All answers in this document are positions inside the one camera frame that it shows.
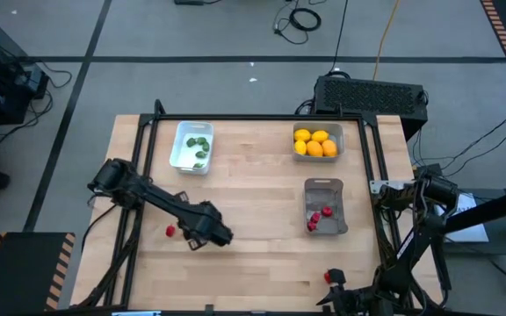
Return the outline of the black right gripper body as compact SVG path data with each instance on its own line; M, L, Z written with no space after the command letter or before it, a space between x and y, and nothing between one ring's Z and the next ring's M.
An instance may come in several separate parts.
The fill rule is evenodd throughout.
M368 286L354 290L339 287L338 293L339 314L383 314L382 299L379 298L380 290L376 286Z

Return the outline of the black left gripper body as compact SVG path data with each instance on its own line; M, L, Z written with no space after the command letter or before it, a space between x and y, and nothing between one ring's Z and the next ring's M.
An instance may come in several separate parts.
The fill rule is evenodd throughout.
M185 205L182 217L177 220L177 226L195 239L223 240L221 213L209 201Z

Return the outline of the white plastic bin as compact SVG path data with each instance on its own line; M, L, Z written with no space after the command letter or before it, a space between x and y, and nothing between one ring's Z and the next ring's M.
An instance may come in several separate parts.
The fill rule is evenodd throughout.
M190 138L197 139L205 137L206 142L210 144L210 151L206 153L206 158L199 159L195 156L198 151L203 151L202 145L196 144L193 147L187 147L186 141ZM204 176L208 173L213 156L213 138L214 128L208 122L201 121L181 121L177 125L176 135L170 154L170 166L179 173ZM204 163L202 169L194 169L195 163Z

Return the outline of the dark grey plastic bin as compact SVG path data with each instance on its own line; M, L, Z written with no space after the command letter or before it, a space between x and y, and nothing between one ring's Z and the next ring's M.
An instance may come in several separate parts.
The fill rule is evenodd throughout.
M307 230L307 223L313 213L329 206L333 210L331 217L321 214L316 229ZM336 178L308 178L304 182L303 218L308 235L340 235L348 232L343 207L343 182Z

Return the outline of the white printed paper sheet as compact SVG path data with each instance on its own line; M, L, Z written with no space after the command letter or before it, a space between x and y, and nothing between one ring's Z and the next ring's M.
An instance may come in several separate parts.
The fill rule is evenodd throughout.
M477 205L474 195L471 193L460 193L456 210L452 216L459 215ZM466 229L456 231L453 233L446 233L445 239L447 241L456 242L488 242L488 236L483 224L468 227Z

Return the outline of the light grey plastic bin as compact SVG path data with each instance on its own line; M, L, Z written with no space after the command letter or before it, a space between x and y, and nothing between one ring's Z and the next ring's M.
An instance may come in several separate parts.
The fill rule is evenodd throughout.
M325 123L325 122L298 122L293 126L293 133L298 129L307 129L311 132L318 130L324 130L329 133L329 140L333 140L337 145L337 156L335 157L313 157L307 154L301 155L294 151L294 138L293 138L293 159L298 162L335 162L340 156L345 153L345 138L343 135L343 128L337 123Z

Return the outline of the black metal beam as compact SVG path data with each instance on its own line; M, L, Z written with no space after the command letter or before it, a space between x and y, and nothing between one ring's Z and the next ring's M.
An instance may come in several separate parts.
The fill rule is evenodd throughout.
M506 195L477 205L460 214L453 215L445 222L442 234L453 233L506 216Z

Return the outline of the black computer case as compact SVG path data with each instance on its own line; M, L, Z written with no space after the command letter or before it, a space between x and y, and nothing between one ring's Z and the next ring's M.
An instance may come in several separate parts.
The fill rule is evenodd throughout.
M381 115L395 115L409 140L428 121L428 102L421 85L321 76L314 87L311 112L358 114L368 122Z

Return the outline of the black metal table frame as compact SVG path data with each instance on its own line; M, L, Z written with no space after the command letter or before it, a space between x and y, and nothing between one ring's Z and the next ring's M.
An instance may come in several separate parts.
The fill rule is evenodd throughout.
M351 288L372 281L380 255L366 177L373 148L363 150L358 124L342 122L345 154L335 162L293 159L289 115L214 115L213 158L205 176L177 172L170 165L178 118L161 119L155 140L148 121L119 115L107 149L110 158L130 159L141 140L155 185L190 200L211 201L232 229L230 245L192 251L181 234L168 237L174 219L154 206L143 212L141 237L131 275L133 309L315 312L328 292L324 273L342 269ZM302 219L308 178L338 178L348 231L310 236Z

